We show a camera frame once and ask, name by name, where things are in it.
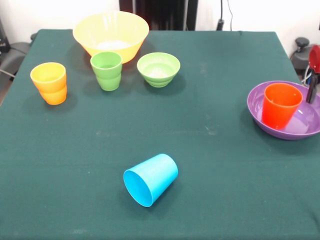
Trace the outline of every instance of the black cable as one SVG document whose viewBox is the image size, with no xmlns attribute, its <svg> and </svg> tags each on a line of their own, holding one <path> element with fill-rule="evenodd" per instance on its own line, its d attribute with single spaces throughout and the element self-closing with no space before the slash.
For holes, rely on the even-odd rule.
<svg viewBox="0 0 320 240">
<path fill-rule="evenodd" d="M 229 4 L 229 0 L 226 0 L 228 3 L 228 8 L 231 14 L 231 21 L 230 21 L 230 31 L 232 31 L 232 19 L 234 18 L 234 15 L 232 14 L 231 8 L 230 8 L 230 4 Z"/>
<path fill-rule="evenodd" d="M 220 19 L 222 20 L 222 16 L 224 14 L 224 9 L 223 9 L 223 6 L 222 6 L 222 0 L 221 0 L 220 6 L 221 6 L 221 17 L 220 17 Z"/>
</svg>

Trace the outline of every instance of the plastic cup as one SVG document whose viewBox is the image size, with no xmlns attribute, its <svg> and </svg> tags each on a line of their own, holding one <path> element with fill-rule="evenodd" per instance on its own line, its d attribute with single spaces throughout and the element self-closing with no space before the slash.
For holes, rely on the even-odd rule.
<svg viewBox="0 0 320 240">
<path fill-rule="evenodd" d="M 159 154 L 126 170 L 123 180 L 133 199 L 150 207 L 177 176 L 175 161 L 166 154 Z"/>
<path fill-rule="evenodd" d="M 287 83 L 273 83 L 264 90 L 262 122 L 273 129 L 284 129 L 303 100 L 302 93 Z"/>
<path fill-rule="evenodd" d="M 45 62 L 32 69 L 33 84 L 50 105 L 63 103 L 67 98 L 66 68 L 57 62 Z"/>
<path fill-rule="evenodd" d="M 113 91 L 119 87 L 122 70 L 120 54 L 112 51 L 99 52 L 91 57 L 90 63 L 103 90 Z"/>
</svg>

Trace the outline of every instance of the bowl rim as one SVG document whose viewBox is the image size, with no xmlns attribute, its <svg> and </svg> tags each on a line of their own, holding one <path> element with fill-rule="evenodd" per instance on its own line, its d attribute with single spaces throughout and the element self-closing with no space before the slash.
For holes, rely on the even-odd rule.
<svg viewBox="0 0 320 240">
<path fill-rule="evenodd" d="M 126 14 L 126 15 L 134 15 L 136 18 L 139 18 L 139 19 L 142 19 L 143 20 L 143 23 L 145 24 L 145 26 L 147 26 L 147 31 L 145 33 L 145 35 L 143 36 L 143 38 L 141 38 L 141 40 L 133 43 L 133 44 L 130 44 L 130 46 L 127 46 L 127 47 L 122 47 L 122 48 L 117 48 L 116 50 L 119 51 L 119 50 L 123 50 L 123 49 L 127 49 L 127 48 L 130 48 L 132 46 L 135 46 L 141 42 L 143 42 L 146 37 L 148 36 L 149 34 L 149 31 L 150 31 L 150 27 L 149 27 L 149 24 L 147 23 L 146 20 L 144 20 L 142 17 L 140 17 L 139 15 L 136 15 L 134 13 L 131 13 L 131 12 L 128 12 L 128 11 L 119 11 L 119 10 L 110 10 L 110 11 L 103 11 L 103 12 L 99 12 L 99 13 L 95 13 L 95 14 L 91 14 L 91 15 L 87 15 L 85 17 L 83 17 L 80 21 L 78 21 L 75 26 L 73 27 L 72 29 L 72 35 L 73 35 L 73 38 L 82 46 L 86 47 L 86 48 L 91 48 L 91 49 L 95 49 L 95 50 L 99 50 L 99 51 L 108 51 L 108 50 L 105 50 L 105 49 L 101 49 L 101 48 L 96 48 L 95 46 L 92 46 L 92 45 L 88 45 L 88 44 L 83 44 L 81 43 L 81 41 L 79 41 L 79 39 L 77 38 L 76 34 L 75 34 L 75 31 L 77 29 L 77 27 L 82 23 L 84 22 L 85 20 L 89 19 L 89 18 L 92 18 L 94 16 L 103 16 L 103 15 L 109 15 L 109 14 Z"/>
<path fill-rule="evenodd" d="M 139 59 L 138 62 L 136 63 L 136 67 L 137 67 L 138 71 L 139 71 L 142 75 L 147 76 L 147 77 L 150 77 L 148 74 L 144 74 L 144 73 L 143 73 L 143 71 L 142 71 L 142 69 L 141 69 L 141 67 L 140 67 L 140 63 L 141 63 L 142 59 L 145 58 L 146 56 L 149 56 L 149 55 L 158 55 L 158 54 L 170 56 L 172 59 L 174 59 L 174 60 L 178 63 L 178 68 L 176 69 L 176 71 L 174 71 L 173 74 L 168 75 L 168 76 L 166 76 L 166 77 L 163 77 L 163 76 L 153 76 L 152 78 L 153 78 L 153 79 L 165 79 L 165 78 L 170 78 L 170 77 L 172 77 L 172 76 L 175 76 L 175 75 L 179 72 L 179 70 L 180 70 L 180 68 L 181 68 L 181 63 L 180 63 L 179 59 L 178 59 L 176 56 L 174 56 L 174 55 L 172 55 L 172 54 L 170 54 L 170 53 L 160 52 L 160 51 L 151 52 L 151 53 L 145 54 L 145 55 L 143 55 L 142 57 L 140 57 L 140 59 Z"/>
</svg>

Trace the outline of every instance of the black pole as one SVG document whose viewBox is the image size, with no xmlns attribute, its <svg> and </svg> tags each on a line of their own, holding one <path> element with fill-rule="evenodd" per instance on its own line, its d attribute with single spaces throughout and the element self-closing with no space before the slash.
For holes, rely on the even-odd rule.
<svg viewBox="0 0 320 240">
<path fill-rule="evenodd" d="M 10 44 L 8 42 L 8 38 L 5 33 L 5 29 L 1 23 L 0 19 L 0 52 L 7 53 L 10 50 Z"/>
</svg>

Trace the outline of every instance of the green cup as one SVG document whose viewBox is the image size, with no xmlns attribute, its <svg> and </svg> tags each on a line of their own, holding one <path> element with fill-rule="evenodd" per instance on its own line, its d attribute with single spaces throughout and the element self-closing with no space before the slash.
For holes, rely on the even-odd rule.
<svg viewBox="0 0 320 240">
<path fill-rule="evenodd" d="M 100 87 L 113 91 L 119 87 L 122 70 L 122 57 L 116 52 L 103 51 L 91 57 L 93 72 Z"/>
</svg>

